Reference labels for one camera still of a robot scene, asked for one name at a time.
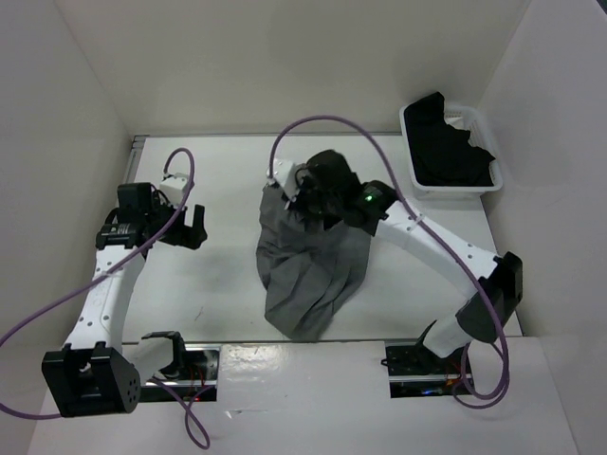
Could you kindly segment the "grey pleated skirt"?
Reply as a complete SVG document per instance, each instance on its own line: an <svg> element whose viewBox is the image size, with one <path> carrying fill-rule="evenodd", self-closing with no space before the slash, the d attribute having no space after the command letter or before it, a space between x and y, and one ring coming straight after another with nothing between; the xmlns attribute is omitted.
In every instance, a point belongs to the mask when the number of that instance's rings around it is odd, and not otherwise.
<svg viewBox="0 0 607 455"><path fill-rule="evenodd" d="M255 257L265 319L291 340L315 342L362 286L371 236L343 222L325 227L286 205L279 187L263 188Z"/></svg>

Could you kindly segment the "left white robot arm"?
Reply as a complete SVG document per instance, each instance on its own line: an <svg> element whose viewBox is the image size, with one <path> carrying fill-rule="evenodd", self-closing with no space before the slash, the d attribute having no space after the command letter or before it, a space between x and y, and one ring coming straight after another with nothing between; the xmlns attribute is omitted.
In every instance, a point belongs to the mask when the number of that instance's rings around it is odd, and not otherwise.
<svg viewBox="0 0 607 455"><path fill-rule="evenodd" d="M156 242L190 250L208 238L204 207L186 223L185 200L193 184L184 174L168 174L158 186L122 184L118 205L95 239L95 285L58 351L45 354L42 373L63 418L130 413L143 386L157 373L169 379L189 366L185 342L177 331L150 332L129 355L122 350L129 304Z"/></svg>

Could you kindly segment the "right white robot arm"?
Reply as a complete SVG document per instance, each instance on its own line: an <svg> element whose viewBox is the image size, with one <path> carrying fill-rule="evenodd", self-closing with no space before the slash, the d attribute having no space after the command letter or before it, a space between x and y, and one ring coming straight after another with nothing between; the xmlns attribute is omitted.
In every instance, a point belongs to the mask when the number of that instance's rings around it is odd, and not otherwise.
<svg viewBox="0 0 607 455"><path fill-rule="evenodd" d="M412 254L453 284L465 301L458 311L433 322L420 336L415 361L435 373L449 355L472 341L492 343L498 328L523 297L523 263L474 246L436 224L395 189L361 182L343 155L326 150L304 164L280 164L273 177L300 213L325 222L343 222Z"/></svg>

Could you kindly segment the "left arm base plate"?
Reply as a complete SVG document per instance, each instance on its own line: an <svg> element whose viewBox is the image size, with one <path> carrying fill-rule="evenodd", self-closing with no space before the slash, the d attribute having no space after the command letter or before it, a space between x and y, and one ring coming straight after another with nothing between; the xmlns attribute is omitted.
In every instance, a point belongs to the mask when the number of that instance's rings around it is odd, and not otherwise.
<svg viewBox="0 0 607 455"><path fill-rule="evenodd" d="M219 349L217 346L186 345L176 364L173 342L167 338L143 339L137 345L124 345L125 358L140 377L139 402L174 402L171 391L187 402L213 402L217 395Z"/></svg>

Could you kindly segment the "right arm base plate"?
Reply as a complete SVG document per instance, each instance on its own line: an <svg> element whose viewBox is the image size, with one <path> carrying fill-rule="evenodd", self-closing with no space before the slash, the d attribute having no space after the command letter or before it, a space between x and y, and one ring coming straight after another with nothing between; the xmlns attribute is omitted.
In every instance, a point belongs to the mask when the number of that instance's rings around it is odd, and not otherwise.
<svg viewBox="0 0 607 455"><path fill-rule="evenodd" d="M387 371L392 398L449 396L463 377L474 384L471 367L462 368L462 348L440 358L413 339L386 342L384 346L380 364Z"/></svg>

